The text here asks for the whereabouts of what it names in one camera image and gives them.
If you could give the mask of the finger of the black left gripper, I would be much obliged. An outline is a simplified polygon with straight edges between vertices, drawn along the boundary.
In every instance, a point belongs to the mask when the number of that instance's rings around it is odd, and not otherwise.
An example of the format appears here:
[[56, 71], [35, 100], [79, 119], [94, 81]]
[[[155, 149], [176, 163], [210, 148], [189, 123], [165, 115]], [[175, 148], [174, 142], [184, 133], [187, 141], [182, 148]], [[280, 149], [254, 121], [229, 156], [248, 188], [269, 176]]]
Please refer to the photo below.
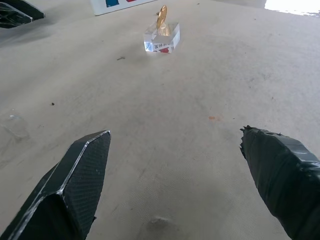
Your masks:
[[11, 7], [28, 15], [33, 20], [44, 19], [46, 16], [41, 10], [39, 10], [37, 7], [33, 6], [26, 0], [6, 0], [6, 3]]
[[33, 18], [15, 7], [0, 3], [0, 27], [4, 29], [16, 28], [33, 22]]

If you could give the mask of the taped black right gripper right finger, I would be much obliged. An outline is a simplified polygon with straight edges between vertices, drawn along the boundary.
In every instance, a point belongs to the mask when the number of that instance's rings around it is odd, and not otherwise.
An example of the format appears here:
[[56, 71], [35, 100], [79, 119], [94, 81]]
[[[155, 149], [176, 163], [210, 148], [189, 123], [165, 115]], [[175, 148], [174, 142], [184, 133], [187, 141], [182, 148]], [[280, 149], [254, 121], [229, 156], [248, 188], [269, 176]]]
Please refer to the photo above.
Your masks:
[[260, 197], [292, 240], [320, 238], [320, 161], [300, 141], [241, 128], [240, 151]]

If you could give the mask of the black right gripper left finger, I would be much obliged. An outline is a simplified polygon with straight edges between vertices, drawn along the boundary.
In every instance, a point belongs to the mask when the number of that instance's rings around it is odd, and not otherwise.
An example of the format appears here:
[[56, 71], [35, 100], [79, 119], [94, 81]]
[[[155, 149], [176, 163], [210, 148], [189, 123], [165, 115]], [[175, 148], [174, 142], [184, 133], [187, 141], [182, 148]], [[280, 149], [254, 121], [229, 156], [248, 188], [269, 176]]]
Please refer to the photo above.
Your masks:
[[38, 182], [0, 238], [84, 240], [96, 219], [111, 134], [86, 135]]

